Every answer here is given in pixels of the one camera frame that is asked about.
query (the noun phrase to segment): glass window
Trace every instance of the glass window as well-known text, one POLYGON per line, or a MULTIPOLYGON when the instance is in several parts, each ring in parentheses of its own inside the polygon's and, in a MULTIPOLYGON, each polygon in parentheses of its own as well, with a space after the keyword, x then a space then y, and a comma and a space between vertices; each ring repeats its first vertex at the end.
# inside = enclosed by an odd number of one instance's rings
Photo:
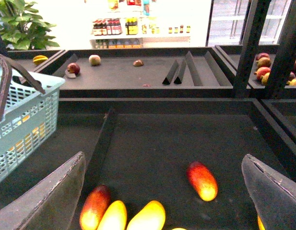
MULTIPOLYGON (((291 0, 272 0, 260 45, 277 44, 291 0)), ((208 46, 239 45, 249 0, 214 0, 208 46)))

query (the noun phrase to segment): shopping basket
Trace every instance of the shopping basket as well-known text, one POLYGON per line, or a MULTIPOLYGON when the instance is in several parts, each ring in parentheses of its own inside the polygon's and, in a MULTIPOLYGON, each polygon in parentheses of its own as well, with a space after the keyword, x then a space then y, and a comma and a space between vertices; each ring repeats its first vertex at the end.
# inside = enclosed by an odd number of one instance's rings
POLYGON ((56 130, 64 82, 0 55, 0 182, 56 130))

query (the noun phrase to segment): black display shelf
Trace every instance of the black display shelf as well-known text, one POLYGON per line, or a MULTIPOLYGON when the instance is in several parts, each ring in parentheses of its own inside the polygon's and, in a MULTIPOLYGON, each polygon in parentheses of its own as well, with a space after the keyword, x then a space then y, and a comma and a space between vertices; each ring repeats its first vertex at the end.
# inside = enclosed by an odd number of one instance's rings
POLYGON ((218 65, 215 48, 145 48, 121 50, 70 50, 70 57, 58 58, 54 76, 65 78, 61 98, 71 97, 231 97, 233 86, 223 66, 218 65), (100 66, 91 66, 92 54, 101 57, 100 66), (142 60, 144 66, 134 67, 142 60), (175 61, 178 68, 169 85, 163 84, 175 61), (183 62, 185 71, 180 71, 183 62), (75 79, 66 76, 67 65, 76 62, 81 72, 75 79))
POLYGON ((296 145, 256 99, 61 98, 58 128, 0 184, 0 208, 83 151, 85 182, 71 230, 87 193, 101 183, 125 202, 129 218, 152 199, 166 209, 164 230, 257 226, 241 162, 251 154, 296 181, 296 145), (186 178, 201 161, 219 194, 202 202, 186 178))
POLYGON ((62 57, 68 57, 69 53, 66 50, 26 50, 26 51, 8 51, 8 57, 18 62, 27 71, 32 71, 36 73, 43 73, 52 75, 52 69, 56 68, 59 64, 56 59, 62 57), (33 63, 33 58, 38 55, 44 55, 48 57, 48 60, 41 63, 40 65, 35 65, 33 63))
POLYGON ((296 99, 262 100, 265 108, 296 143, 296 99))
MULTIPOLYGON (((215 46, 215 48, 219 51, 219 53, 222 54, 221 62, 229 65, 227 67, 227 71, 230 71, 232 74, 235 74, 238 67, 242 46, 215 46)), ((270 54, 273 64, 278 49, 279 45, 261 45, 259 46, 257 53, 270 54)), ((248 84, 251 87, 249 96, 255 98, 264 98, 266 94, 265 86, 263 86, 257 80, 256 75, 253 74, 256 70, 257 65, 254 60, 248 81, 248 84)), ((282 98, 286 99, 296 99, 296 86, 285 86, 285 89, 281 96, 282 98)))

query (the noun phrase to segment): basket handle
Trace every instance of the basket handle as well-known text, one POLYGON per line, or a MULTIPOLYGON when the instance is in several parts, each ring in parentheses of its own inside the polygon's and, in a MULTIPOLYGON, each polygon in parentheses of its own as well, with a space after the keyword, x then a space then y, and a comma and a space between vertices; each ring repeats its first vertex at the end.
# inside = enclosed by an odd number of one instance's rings
POLYGON ((42 88, 39 82, 37 82, 32 75, 30 75, 26 69, 20 64, 16 63, 9 57, 5 57, 0 54, 0 65, 2 66, 2 77, 0 81, 0 122, 3 119, 7 96, 9 92, 10 83, 12 80, 12 68, 16 69, 37 91, 45 94, 45 90, 42 88))

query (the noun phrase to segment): light blue plastic basket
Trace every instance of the light blue plastic basket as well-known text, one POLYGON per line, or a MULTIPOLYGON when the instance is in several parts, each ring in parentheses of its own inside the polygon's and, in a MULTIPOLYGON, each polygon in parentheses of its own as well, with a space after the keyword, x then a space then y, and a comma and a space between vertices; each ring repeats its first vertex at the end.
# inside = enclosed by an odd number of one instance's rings
MULTIPOLYGON (((65 80, 30 74, 42 83, 46 94, 12 81, 0 122, 0 182, 56 130, 59 87, 65 80)), ((12 75, 21 76, 14 69, 12 75)))

